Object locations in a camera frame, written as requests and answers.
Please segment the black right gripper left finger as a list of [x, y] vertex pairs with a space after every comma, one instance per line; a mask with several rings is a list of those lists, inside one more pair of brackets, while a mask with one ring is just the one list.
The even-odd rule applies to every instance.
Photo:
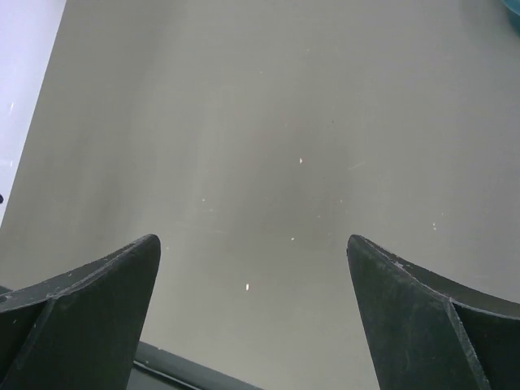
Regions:
[[160, 258], [149, 234], [38, 284], [2, 287], [1, 387], [125, 389]]

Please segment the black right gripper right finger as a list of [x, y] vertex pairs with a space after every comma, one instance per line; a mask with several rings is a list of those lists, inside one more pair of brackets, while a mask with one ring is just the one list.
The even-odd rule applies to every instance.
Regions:
[[517, 389], [519, 305], [352, 235], [346, 254], [382, 389]]

